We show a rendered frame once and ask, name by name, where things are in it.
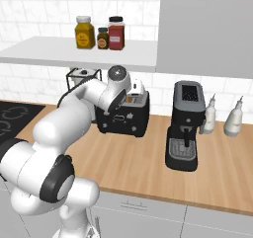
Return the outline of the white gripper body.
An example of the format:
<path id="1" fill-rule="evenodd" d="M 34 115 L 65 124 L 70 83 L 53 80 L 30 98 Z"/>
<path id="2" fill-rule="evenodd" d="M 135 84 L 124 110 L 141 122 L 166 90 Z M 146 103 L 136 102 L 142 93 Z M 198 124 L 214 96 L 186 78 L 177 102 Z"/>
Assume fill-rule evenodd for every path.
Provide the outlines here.
<path id="1" fill-rule="evenodd" d="M 143 95 L 145 92 L 144 85 L 142 84 L 142 81 L 139 79 L 134 79 L 131 82 L 131 89 L 130 93 L 132 95 Z"/>

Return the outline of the black toaster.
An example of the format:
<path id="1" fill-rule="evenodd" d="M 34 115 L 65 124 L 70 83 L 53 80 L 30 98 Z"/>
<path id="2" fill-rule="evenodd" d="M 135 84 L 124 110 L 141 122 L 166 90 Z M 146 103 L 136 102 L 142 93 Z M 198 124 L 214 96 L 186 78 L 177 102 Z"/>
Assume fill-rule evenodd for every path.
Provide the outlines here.
<path id="1" fill-rule="evenodd" d="M 149 121 L 149 93 L 131 96 L 131 102 L 124 102 L 108 115 L 97 108 L 97 127 L 102 133 L 118 133 L 143 137 Z"/>

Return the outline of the grey drawer front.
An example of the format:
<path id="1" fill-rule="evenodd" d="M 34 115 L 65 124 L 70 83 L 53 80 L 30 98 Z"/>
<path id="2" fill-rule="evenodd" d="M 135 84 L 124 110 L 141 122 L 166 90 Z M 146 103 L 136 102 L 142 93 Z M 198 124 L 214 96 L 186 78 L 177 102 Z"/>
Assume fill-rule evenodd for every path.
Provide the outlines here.
<path id="1" fill-rule="evenodd" d="M 121 202 L 127 200 L 133 203 L 142 202 L 143 205 L 147 206 L 147 211 L 121 207 Z M 100 192 L 100 197 L 95 204 L 95 207 L 175 222 L 182 222 L 186 211 L 186 207 L 184 205 L 177 203 L 148 198 L 137 198 L 107 192 Z"/>
<path id="2" fill-rule="evenodd" d="M 253 238 L 253 216 L 188 206 L 181 238 Z"/>

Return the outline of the black coffee machine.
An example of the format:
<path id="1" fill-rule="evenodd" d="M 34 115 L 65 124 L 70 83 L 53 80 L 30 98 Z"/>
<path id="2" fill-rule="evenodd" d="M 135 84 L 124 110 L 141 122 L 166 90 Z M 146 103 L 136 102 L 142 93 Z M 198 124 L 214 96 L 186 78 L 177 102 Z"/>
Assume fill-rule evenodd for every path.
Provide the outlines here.
<path id="1" fill-rule="evenodd" d="M 174 85 L 171 124 L 167 129 L 165 164 L 168 168 L 194 172 L 198 168 L 197 129 L 205 123 L 203 87 L 196 81 Z"/>

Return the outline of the grey cupboard door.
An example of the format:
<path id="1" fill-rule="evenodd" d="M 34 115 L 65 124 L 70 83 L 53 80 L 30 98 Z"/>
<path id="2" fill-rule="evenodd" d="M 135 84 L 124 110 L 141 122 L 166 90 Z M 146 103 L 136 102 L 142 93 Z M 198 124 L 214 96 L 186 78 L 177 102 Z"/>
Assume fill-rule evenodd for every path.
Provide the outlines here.
<path id="1" fill-rule="evenodd" d="M 101 238 L 181 238 L 181 221 L 98 206 L 90 213 Z"/>

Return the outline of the yellow jar white lid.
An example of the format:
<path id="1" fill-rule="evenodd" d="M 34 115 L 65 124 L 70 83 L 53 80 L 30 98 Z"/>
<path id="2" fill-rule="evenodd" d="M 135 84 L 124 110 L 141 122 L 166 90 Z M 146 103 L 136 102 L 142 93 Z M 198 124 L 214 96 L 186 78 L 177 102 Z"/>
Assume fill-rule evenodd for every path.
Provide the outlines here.
<path id="1" fill-rule="evenodd" d="M 95 31 L 90 16 L 77 16 L 75 28 L 76 44 L 78 48 L 91 49 L 95 46 Z"/>

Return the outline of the grey wall cupboard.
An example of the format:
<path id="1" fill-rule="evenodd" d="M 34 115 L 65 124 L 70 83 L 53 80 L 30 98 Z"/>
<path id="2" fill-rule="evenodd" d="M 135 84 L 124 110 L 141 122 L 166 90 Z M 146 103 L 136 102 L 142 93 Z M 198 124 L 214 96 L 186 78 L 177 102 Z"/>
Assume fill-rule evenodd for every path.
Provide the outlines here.
<path id="1" fill-rule="evenodd" d="M 161 0 L 156 70 L 253 79 L 253 0 Z"/>

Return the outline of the white spray bottle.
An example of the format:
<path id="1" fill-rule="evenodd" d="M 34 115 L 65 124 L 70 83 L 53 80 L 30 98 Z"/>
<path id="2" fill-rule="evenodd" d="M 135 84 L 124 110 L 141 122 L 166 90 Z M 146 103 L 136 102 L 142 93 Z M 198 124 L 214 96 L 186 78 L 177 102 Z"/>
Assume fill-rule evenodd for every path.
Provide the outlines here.
<path id="1" fill-rule="evenodd" d="M 210 134 L 213 132 L 215 128 L 215 113 L 216 109 L 214 107 L 215 104 L 215 98 L 214 96 L 211 97 L 210 103 L 206 108 L 206 122 L 203 128 L 204 134 Z"/>
<path id="2" fill-rule="evenodd" d="M 223 131 L 227 136 L 235 137 L 241 130 L 242 124 L 242 99 L 239 99 L 235 105 L 235 108 L 230 112 L 226 122 L 223 126 Z"/>

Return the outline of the white wall shelf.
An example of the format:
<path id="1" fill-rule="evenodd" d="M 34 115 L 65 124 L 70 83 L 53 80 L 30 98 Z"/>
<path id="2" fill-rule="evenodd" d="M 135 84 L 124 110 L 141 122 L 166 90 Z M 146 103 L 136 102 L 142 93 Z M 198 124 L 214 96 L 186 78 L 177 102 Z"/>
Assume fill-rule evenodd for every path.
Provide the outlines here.
<path id="1" fill-rule="evenodd" d="M 78 49 L 74 38 L 32 37 L 0 51 L 1 63 L 100 68 L 121 65 L 128 71 L 155 71 L 157 42 L 127 40 L 123 50 Z"/>

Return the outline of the red jar black lid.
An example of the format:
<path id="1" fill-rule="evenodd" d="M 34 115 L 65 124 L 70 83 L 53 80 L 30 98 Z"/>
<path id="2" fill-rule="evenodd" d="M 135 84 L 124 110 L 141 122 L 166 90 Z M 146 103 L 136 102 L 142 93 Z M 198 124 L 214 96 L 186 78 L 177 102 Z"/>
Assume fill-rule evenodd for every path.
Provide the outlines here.
<path id="1" fill-rule="evenodd" d="M 121 16 L 109 18 L 109 48 L 122 50 L 125 47 L 125 24 Z"/>

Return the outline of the black hob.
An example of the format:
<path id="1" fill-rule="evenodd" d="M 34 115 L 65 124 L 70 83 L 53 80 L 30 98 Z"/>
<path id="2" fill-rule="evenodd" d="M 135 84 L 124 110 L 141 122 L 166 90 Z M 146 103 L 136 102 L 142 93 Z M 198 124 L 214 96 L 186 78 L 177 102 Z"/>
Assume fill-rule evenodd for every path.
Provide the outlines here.
<path id="1" fill-rule="evenodd" d="M 42 109 L 42 105 L 0 101 L 0 145 L 16 137 Z"/>

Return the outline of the small brown jar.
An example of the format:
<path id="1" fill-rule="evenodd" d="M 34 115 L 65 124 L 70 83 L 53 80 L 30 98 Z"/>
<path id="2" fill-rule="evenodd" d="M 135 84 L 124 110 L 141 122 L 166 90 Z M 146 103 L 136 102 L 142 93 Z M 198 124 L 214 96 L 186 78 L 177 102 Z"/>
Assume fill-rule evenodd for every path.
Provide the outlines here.
<path id="1" fill-rule="evenodd" d="M 98 29 L 97 44 L 99 49 L 109 48 L 109 33 L 107 28 Z"/>

